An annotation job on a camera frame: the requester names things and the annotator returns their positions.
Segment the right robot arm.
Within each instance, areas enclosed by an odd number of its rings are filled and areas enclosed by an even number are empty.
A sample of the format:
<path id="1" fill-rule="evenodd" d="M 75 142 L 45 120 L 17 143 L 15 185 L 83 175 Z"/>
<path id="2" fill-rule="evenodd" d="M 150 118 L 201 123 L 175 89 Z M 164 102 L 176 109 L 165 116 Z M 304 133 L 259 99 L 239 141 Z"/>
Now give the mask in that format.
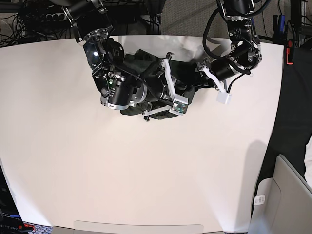
<path id="1" fill-rule="evenodd" d="M 164 58 L 143 50 L 126 54 L 111 37 L 114 27 L 102 0 L 58 0 L 56 5 L 69 20 L 75 40 L 82 43 L 104 107 L 145 120 L 185 114 L 188 100 L 171 74 L 172 53 Z"/>

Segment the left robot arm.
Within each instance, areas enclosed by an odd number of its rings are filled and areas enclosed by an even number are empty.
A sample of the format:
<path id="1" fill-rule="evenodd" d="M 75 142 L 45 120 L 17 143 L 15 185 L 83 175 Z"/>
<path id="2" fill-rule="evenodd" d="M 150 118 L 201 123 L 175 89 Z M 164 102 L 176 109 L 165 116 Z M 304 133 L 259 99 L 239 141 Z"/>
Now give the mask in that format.
<path id="1" fill-rule="evenodd" d="M 208 58 L 197 65 L 202 79 L 194 85 L 195 90 L 215 88 L 230 93 L 233 84 L 243 76 L 250 75 L 262 61 L 260 40 L 255 32 L 253 16 L 256 13 L 252 0 L 217 0 L 217 8 L 208 19 L 202 46 Z M 217 55 L 207 45 L 208 33 L 217 14 L 227 25 L 231 51 Z"/>

